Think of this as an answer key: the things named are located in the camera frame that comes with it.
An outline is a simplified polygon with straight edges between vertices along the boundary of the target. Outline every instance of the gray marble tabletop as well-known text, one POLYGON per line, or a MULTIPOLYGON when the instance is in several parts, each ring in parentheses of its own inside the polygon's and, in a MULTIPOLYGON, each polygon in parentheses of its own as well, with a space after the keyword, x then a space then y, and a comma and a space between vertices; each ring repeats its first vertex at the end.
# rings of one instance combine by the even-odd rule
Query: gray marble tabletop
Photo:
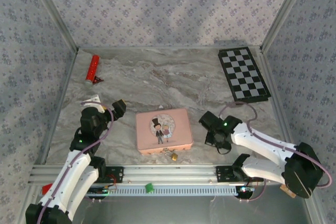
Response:
MULTIPOLYGON (((198 123, 207 111, 218 114, 233 97, 218 59, 218 49, 100 49, 80 50, 71 74, 60 117, 52 138, 47 164, 62 164, 69 152, 75 130, 80 126, 80 102, 98 94, 101 102, 112 104, 123 99, 127 111, 113 125, 110 135, 100 145, 96 155, 107 164, 230 164, 240 153, 251 151, 234 146, 227 155, 204 144, 206 130, 198 123), (97 76, 104 82, 91 88, 85 77, 92 54, 100 55, 97 76), (141 155, 136 148, 135 115, 172 108, 187 108, 194 145, 178 151, 172 161, 164 154, 141 155)), ((258 121, 253 127, 280 138, 271 103, 253 103, 258 121)), ((243 121, 253 117, 250 108, 228 109, 243 121)))

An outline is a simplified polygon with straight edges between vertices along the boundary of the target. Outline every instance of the chessboard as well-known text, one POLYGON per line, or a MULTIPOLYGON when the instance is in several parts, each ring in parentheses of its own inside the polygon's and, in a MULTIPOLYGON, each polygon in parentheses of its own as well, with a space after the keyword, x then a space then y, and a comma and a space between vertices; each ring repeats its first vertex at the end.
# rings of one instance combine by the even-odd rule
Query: chessboard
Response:
POLYGON ((271 94, 248 47, 219 51, 226 79, 235 101, 267 101, 271 94))

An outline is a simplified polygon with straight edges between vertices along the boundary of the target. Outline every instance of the red tube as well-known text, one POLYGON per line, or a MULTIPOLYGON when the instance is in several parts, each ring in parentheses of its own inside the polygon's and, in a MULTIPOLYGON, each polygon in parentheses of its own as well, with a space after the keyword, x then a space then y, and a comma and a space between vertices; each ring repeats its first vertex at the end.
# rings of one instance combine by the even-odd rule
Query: red tube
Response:
POLYGON ((88 74, 86 75, 86 82, 93 84, 94 77, 96 76, 96 71, 99 63, 99 56, 98 55, 93 55, 91 64, 88 70, 88 74))

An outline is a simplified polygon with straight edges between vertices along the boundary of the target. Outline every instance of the white robotic arm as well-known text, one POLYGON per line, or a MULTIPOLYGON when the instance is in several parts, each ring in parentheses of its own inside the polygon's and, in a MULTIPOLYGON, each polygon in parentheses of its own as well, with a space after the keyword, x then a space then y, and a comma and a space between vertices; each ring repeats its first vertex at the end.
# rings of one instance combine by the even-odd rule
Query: white robotic arm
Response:
MULTIPOLYGON (((99 103, 98 97, 94 98, 96 100, 91 99, 90 102, 99 103)), ((30 204, 27 208, 27 224, 39 224, 39 221, 43 224, 71 224, 89 188, 98 178, 105 179, 105 160, 95 157, 101 141, 100 135, 112 119, 116 121, 126 110, 126 104, 122 100, 112 106, 113 111, 105 111, 96 104, 82 110, 81 127, 77 129, 71 142, 67 160, 39 204, 30 204)))
POLYGON ((309 198, 323 175, 320 167, 289 150, 301 152, 319 163, 313 149, 305 143, 294 145, 270 137, 233 116, 222 120, 207 111, 199 120, 208 130, 205 143, 231 149, 231 144, 244 146, 267 159, 241 154, 233 164, 248 177, 259 177, 285 184, 296 195, 309 198))

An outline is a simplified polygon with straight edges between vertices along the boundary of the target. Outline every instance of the wall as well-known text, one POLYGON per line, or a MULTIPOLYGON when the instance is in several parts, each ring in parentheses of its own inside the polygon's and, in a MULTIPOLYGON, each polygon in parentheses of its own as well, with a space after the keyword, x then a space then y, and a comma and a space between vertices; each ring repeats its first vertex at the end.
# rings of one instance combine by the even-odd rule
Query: wall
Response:
POLYGON ((284 0, 54 0, 79 47, 260 45, 284 0))
POLYGON ((40 0, 0 0, 0 223, 16 223, 73 53, 40 0))
MULTIPOLYGON (((296 141, 336 179, 336 0, 297 0, 267 56, 296 141)), ((336 223, 336 183, 321 190, 336 223)))

